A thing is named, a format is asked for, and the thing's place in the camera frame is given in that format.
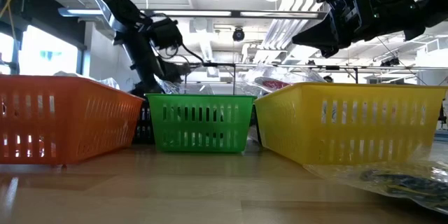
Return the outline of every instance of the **wooden table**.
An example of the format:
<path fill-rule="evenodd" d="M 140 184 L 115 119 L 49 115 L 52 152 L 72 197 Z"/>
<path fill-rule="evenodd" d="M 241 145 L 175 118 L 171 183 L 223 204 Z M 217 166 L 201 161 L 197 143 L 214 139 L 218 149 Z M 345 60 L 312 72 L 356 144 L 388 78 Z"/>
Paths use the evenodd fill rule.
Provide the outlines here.
<path fill-rule="evenodd" d="M 315 177 L 250 145 L 243 154 L 133 147 L 60 167 L 0 165 L 0 223 L 448 223 L 411 201 Z"/>

